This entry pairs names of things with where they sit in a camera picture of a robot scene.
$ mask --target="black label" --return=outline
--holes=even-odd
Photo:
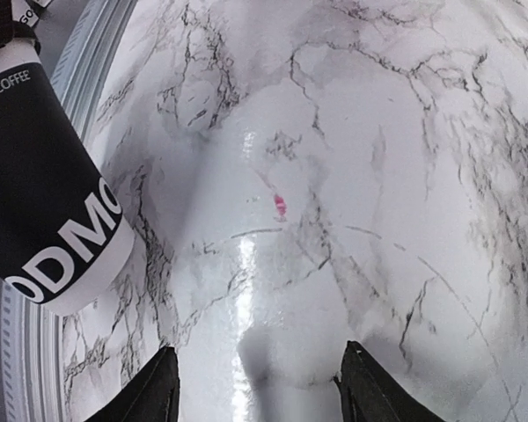
[[[34,302],[61,295],[120,225],[39,63],[0,74],[0,277]]]

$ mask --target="red spot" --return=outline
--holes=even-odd
[[[286,211],[288,210],[288,206],[285,205],[285,201],[283,198],[278,195],[277,193],[274,195],[274,203],[275,203],[275,209],[277,209],[278,214],[281,217],[285,216]]]

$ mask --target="black and white cup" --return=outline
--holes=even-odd
[[[135,235],[28,40],[0,49],[0,277],[57,315],[98,297]]]

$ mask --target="marble tabletop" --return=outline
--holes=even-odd
[[[340,422],[357,339],[528,422],[528,0],[139,0],[85,143],[137,242],[63,321],[70,420],[169,345],[181,421]]]

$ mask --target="white marble surface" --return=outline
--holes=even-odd
[[[65,320],[73,421],[172,345],[184,422],[338,422],[355,338],[528,422],[528,0],[139,0],[86,144],[143,241]]]

